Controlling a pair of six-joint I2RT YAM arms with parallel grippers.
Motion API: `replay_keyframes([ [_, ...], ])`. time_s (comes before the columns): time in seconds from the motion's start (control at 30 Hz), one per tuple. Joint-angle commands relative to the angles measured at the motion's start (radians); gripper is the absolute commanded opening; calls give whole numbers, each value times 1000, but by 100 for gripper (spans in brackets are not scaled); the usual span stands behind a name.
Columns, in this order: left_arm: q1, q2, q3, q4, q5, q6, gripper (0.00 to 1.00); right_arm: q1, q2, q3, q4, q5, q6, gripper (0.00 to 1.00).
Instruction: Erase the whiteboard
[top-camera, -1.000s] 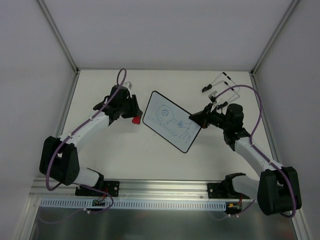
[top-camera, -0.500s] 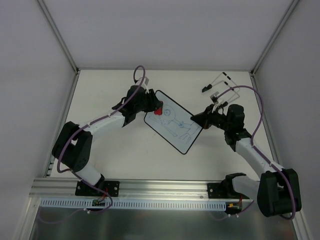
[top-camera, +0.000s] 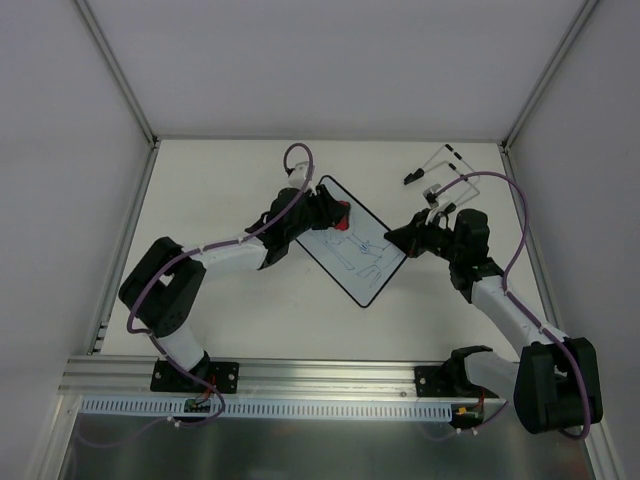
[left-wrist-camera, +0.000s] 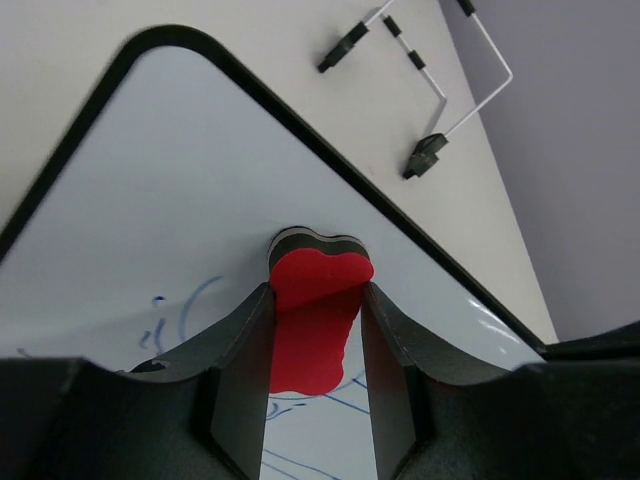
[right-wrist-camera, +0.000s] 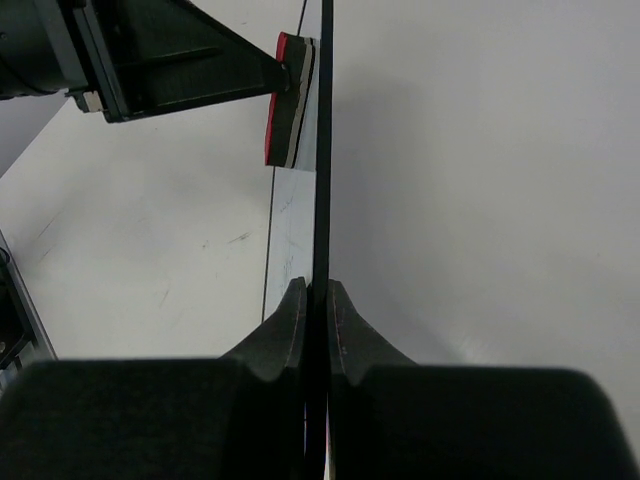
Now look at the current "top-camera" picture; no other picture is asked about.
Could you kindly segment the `red bone-shaped eraser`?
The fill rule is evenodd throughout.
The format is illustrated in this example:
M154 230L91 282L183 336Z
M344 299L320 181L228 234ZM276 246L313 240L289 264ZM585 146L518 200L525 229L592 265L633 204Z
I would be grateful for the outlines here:
M333 228L337 231L347 231L349 229L349 216L351 205L347 201L338 201L334 209Z

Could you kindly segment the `white whiteboard black rim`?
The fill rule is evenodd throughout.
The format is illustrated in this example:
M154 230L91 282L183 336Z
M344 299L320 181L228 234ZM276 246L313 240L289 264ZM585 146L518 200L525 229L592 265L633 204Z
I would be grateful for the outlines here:
M384 238L389 228L330 175L319 181L331 196L350 206L348 228L309 230L298 245L361 308L369 307L406 260Z

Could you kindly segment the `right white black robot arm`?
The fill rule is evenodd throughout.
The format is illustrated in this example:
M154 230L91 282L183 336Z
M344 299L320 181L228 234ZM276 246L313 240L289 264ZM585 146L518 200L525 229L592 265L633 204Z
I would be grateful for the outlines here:
M584 337L571 338L540 320L509 287L506 272L489 255L485 213L460 211L452 228L423 210L385 234L409 258L431 253L448 263L456 291L498 328L517 362L477 345L455 349L433 374L459 396L483 388L511 403L531 434L558 431L583 439L603 417L597 355Z

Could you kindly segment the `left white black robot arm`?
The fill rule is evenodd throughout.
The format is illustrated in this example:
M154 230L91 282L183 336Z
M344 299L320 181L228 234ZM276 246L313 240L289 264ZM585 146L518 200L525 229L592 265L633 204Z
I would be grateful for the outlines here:
M203 283L269 268L308 231L346 230L349 214L350 204L322 185L304 193L285 188L237 239L192 249L168 236L157 239L122 283L118 298L165 355L175 381L187 391L206 389L214 383L214 368L187 325Z

